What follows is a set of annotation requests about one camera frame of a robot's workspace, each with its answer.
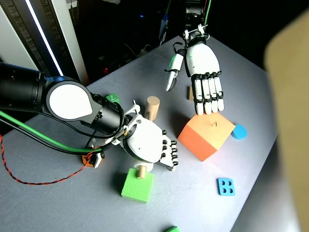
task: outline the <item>gray table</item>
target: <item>gray table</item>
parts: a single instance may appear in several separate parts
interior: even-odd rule
[[[190,78],[182,70],[172,92],[165,92],[164,69],[173,56],[173,39],[89,86],[93,93],[117,93],[128,108],[141,106],[151,95],[161,99],[155,123],[177,138],[194,112],[186,99]],[[221,65],[225,94],[222,114],[248,130],[248,137],[231,136],[204,162],[178,144],[180,165],[175,172],[155,166],[151,199],[141,204],[120,196],[130,162],[121,147],[106,153],[97,169],[86,169],[66,182],[27,186],[15,182],[0,167],[0,230],[161,232],[177,225],[182,232],[230,231],[277,136],[266,73],[215,39],[209,40]],[[29,125],[73,147],[87,138],[62,124],[37,116]],[[5,155],[13,173],[25,181],[52,181],[81,166],[77,156],[55,152],[12,131],[4,136]],[[216,179],[232,178],[234,197],[220,196]]]

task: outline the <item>blue disc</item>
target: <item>blue disc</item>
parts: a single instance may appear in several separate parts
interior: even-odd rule
[[[247,130],[240,124],[235,125],[235,129],[232,132],[232,136],[237,139],[241,140],[247,137]]]

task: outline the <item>white light strip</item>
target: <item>white light strip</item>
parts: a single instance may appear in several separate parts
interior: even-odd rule
[[[43,30],[42,30],[42,27],[40,26],[40,23],[38,21],[37,16],[34,13],[34,10],[32,8],[32,5],[31,5],[30,1],[29,0],[25,0],[25,2],[26,2],[27,6],[28,6],[28,8],[30,10],[30,13],[31,13],[31,15],[32,15],[32,17],[34,19],[35,24],[37,25],[37,28],[39,29],[39,32],[40,32],[40,34],[41,34],[41,36],[42,36],[42,38],[44,40],[44,43],[45,43],[45,45],[47,47],[47,50],[48,50],[49,54],[51,55],[55,65],[56,65],[56,67],[58,69],[58,72],[59,72],[60,76],[63,76],[63,73],[62,73],[62,71],[60,69],[60,66],[59,66],[59,64],[58,64],[58,62],[56,60],[56,57],[54,56],[54,53],[53,53],[53,51],[52,51],[52,49],[51,49],[51,47],[50,47],[50,45],[49,45],[49,43],[47,41],[47,38],[45,37],[45,34],[44,34]]]

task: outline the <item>green toy block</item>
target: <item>green toy block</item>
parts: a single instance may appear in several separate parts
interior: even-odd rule
[[[112,93],[110,95],[107,95],[106,96],[107,100],[109,100],[110,102],[116,102],[116,103],[119,103],[120,104],[120,99],[119,97],[117,96],[117,94],[115,93]]]
[[[165,232],[180,232],[179,228],[177,226],[173,226],[172,228],[169,228]]]
[[[138,172],[134,168],[129,169],[121,196],[137,202],[147,203],[155,176],[151,173],[146,173],[144,179],[138,179]]]

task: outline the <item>robotic hand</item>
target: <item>robotic hand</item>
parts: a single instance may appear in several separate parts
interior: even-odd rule
[[[140,115],[135,101],[124,112],[119,104],[90,93],[68,77],[47,78],[39,71],[0,62],[0,109],[45,112],[62,121],[80,121],[104,134],[112,133],[106,139],[91,139],[87,147],[100,146],[103,153],[120,144],[145,165],[157,163],[170,171],[178,165],[176,141]],[[97,153],[92,166],[97,168],[101,159],[102,154]]]
[[[223,111],[223,91],[219,75],[219,62],[214,52],[206,45],[209,35],[205,34],[201,24],[193,31],[184,31],[186,45],[176,51],[169,64],[169,79],[166,91],[170,91],[176,84],[176,77],[181,69],[185,57],[185,68],[188,77],[191,77],[192,91],[196,113],[202,115]]]

